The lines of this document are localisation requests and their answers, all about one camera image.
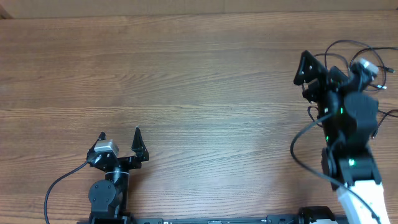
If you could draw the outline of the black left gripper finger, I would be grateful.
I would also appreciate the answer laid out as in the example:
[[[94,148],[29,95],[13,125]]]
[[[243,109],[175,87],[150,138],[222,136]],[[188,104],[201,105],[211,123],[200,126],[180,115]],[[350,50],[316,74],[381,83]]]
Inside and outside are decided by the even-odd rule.
[[[106,139],[106,133],[105,132],[101,132],[100,135],[98,136],[97,140],[95,141],[95,143],[92,145],[92,147],[88,150],[88,152],[93,152],[95,150],[95,146],[97,144],[98,141],[102,141]]]
[[[149,152],[144,144],[141,130],[138,126],[135,129],[131,150],[135,152],[135,156],[141,162],[149,161]]]

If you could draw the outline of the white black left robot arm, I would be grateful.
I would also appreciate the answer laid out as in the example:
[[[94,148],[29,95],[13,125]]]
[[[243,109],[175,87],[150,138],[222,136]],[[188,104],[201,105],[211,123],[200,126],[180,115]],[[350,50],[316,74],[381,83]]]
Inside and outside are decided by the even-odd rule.
[[[89,223],[135,223],[134,215],[127,211],[129,192],[129,171],[140,169],[149,160],[149,152],[142,139],[141,130],[136,127],[131,146],[133,156],[119,157],[116,143],[101,133],[87,153],[91,167],[104,172],[104,179],[95,182],[89,189],[91,203]]]

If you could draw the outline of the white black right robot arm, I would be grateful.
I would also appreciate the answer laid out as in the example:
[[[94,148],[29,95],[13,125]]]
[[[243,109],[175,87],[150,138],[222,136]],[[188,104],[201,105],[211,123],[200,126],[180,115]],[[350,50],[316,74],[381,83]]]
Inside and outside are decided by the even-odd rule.
[[[378,127],[379,102],[364,93],[378,71],[378,66],[361,58],[344,74],[337,67],[327,69],[306,50],[294,78],[303,97],[318,108],[318,118],[294,138],[320,124],[326,141],[322,172],[299,159],[296,163],[330,182],[348,223],[390,222],[381,174],[369,145]]]

